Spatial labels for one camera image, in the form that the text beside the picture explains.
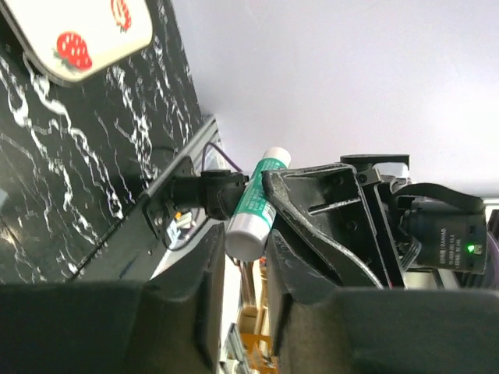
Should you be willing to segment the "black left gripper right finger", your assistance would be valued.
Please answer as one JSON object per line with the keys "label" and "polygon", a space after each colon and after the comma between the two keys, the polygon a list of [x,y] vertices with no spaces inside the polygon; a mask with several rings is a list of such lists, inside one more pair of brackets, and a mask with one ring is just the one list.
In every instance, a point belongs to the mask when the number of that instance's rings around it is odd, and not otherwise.
{"label": "black left gripper right finger", "polygon": [[272,351],[282,373],[495,373],[498,294],[340,288],[273,231]]}

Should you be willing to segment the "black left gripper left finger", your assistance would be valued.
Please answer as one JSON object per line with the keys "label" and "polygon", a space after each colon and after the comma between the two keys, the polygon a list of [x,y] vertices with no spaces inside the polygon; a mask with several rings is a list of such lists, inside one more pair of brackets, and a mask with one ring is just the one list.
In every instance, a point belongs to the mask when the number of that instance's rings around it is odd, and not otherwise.
{"label": "black left gripper left finger", "polygon": [[222,224],[153,279],[1,288],[4,373],[214,373]]}

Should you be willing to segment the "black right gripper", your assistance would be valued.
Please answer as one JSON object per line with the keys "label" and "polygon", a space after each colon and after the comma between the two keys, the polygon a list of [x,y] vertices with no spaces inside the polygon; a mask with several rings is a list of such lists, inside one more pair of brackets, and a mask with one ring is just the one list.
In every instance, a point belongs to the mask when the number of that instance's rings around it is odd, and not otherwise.
{"label": "black right gripper", "polygon": [[377,164],[409,166],[408,154],[360,154],[341,163],[263,173],[275,228],[290,228],[299,254],[344,287],[405,288],[388,200],[390,182]]}

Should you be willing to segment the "white green glue stick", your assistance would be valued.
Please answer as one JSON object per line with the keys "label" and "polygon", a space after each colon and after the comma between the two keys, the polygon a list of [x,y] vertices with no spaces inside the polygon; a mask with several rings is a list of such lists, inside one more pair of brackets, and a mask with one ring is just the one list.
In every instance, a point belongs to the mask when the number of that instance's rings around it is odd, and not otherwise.
{"label": "white green glue stick", "polygon": [[257,163],[225,233],[225,251],[234,259],[253,262],[264,254],[267,237],[276,216],[264,195],[263,173],[286,169],[291,155],[281,147],[271,147]]}

